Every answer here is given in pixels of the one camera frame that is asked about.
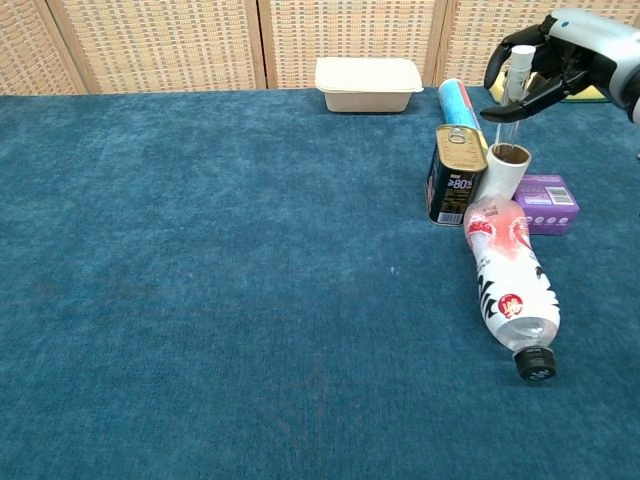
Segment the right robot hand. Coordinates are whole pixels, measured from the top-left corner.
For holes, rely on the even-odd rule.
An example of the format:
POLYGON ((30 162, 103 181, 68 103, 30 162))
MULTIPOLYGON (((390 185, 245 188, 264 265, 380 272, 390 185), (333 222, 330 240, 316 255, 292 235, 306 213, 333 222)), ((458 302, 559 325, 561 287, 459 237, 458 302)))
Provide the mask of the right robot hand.
POLYGON ((513 123, 592 86, 639 123, 639 29, 579 8, 558 8, 540 24, 504 37, 484 75, 484 87, 519 45, 536 49, 531 71, 542 79, 513 106, 486 108, 483 119, 513 123))

